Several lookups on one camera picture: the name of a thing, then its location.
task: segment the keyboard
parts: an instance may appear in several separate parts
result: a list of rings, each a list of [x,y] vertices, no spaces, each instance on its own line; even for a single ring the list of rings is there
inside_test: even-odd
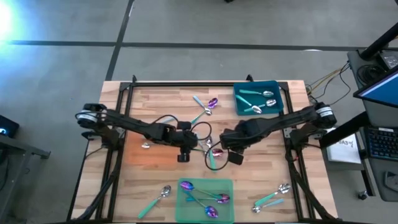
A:
[[[398,130],[366,128],[370,156],[398,161]]]

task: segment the gray floor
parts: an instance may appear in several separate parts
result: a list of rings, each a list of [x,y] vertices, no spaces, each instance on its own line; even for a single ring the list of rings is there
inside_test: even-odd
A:
[[[128,0],[20,0],[11,40],[116,41]],[[393,0],[136,0],[125,42],[367,46],[398,21]],[[18,139],[52,151],[34,159],[14,203],[28,223],[66,219],[86,141],[73,115],[97,102],[113,47],[0,45],[0,114]],[[310,83],[346,62],[346,52],[122,48],[113,80],[301,79]],[[356,89],[351,72],[344,79]],[[346,91],[331,82],[325,102]],[[339,123],[364,110],[350,95],[333,106]],[[339,217],[396,223],[398,204],[355,199],[359,171],[327,166]]]

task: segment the monitor screen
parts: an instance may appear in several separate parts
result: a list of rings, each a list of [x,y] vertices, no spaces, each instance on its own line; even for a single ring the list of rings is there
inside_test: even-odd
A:
[[[381,103],[398,108],[398,71],[390,70],[381,80],[366,85],[357,91],[354,96],[364,100]]]

